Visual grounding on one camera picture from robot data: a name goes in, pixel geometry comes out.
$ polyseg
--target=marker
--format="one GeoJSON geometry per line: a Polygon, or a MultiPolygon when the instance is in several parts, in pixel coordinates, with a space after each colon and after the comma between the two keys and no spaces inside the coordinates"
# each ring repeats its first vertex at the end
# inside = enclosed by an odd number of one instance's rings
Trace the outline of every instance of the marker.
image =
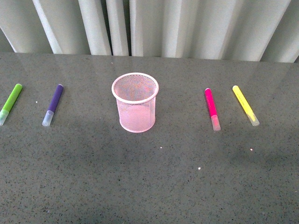
{"type": "Polygon", "coordinates": [[[56,110],[56,107],[58,105],[58,102],[60,100],[60,97],[61,97],[61,94],[62,94],[63,90],[64,90],[64,87],[61,84],[59,84],[57,86],[56,90],[55,90],[55,93],[53,95],[51,103],[48,107],[48,110],[46,112],[46,116],[43,119],[43,123],[42,123],[43,126],[45,126],[45,127],[50,126],[53,115],[54,115],[54,112],[56,110]]]}
{"type": "Polygon", "coordinates": [[[4,104],[2,110],[0,111],[0,126],[4,124],[4,121],[6,120],[11,108],[13,108],[14,103],[16,102],[20,92],[22,91],[22,85],[17,84],[15,85],[13,91],[9,95],[6,103],[4,104]]]}
{"type": "Polygon", "coordinates": [[[242,105],[245,113],[247,114],[249,120],[251,121],[253,126],[258,126],[260,122],[256,118],[256,115],[253,113],[251,107],[249,106],[247,100],[245,99],[244,95],[242,94],[240,88],[237,85],[233,86],[233,91],[238,98],[240,104],[242,105]]]}
{"type": "Polygon", "coordinates": [[[218,116],[217,116],[215,103],[213,100],[212,91],[209,88],[207,88],[205,90],[205,95],[206,95],[206,103],[207,103],[207,106],[210,111],[213,129],[214,129],[214,131],[220,131],[221,128],[220,128],[220,123],[219,123],[218,116]]]}

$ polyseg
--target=white curtain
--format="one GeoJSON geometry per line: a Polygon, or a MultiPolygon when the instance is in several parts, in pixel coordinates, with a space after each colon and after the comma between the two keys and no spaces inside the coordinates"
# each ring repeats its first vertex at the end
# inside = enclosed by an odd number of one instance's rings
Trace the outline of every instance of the white curtain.
{"type": "Polygon", "coordinates": [[[299,0],[0,0],[0,51],[298,62],[299,0]]]}

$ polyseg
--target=clear marker cap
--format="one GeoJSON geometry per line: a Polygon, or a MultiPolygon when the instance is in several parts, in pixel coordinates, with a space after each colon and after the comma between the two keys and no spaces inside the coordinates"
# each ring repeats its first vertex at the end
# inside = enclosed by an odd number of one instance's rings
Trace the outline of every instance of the clear marker cap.
{"type": "Polygon", "coordinates": [[[0,111],[0,126],[2,126],[8,116],[9,112],[6,110],[1,110],[0,111]]]}
{"type": "Polygon", "coordinates": [[[220,131],[221,128],[220,128],[220,123],[219,123],[219,120],[218,120],[218,116],[217,115],[211,116],[211,120],[212,120],[212,125],[213,125],[214,131],[220,131]]]}
{"type": "Polygon", "coordinates": [[[253,112],[251,114],[247,114],[247,117],[249,118],[253,126],[259,126],[260,122],[258,121],[256,115],[253,112]]]}
{"type": "Polygon", "coordinates": [[[47,112],[46,112],[46,116],[45,116],[45,118],[43,119],[43,123],[42,123],[42,125],[45,126],[45,127],[50,126],[51,121],[52,121],[52,118],[53,118],[53,115],[54,115],[54,112],[53,112],[53,111],[47,111],[47,112]]]}

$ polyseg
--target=pink mesh cup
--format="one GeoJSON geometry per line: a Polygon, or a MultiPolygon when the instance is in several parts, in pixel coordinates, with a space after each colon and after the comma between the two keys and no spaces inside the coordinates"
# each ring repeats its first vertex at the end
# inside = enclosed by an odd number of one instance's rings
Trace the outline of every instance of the pink mesh cup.
{"type": "Polygon", "coordinates": [[[133,72],[118,77],[112,84],[121,126],[129,132],[149,130],[155,123],[158,82],[151,76],[133,72]]]}

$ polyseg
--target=pink marker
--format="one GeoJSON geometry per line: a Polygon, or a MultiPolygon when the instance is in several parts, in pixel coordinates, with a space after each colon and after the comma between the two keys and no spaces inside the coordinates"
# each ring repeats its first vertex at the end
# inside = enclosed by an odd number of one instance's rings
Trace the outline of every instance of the pink marker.
{"type": "Polygon", "coordinates": [[[220,131],[221,128],[220,128],[220,123],[218,120],[217,111],[213,100],[212,91],[209,88],[207,88],[205,90],[205,94],[206,94],[206,103],[209,108],[210,116],[213,124],[213,129],[214,131],[220,131]]]}

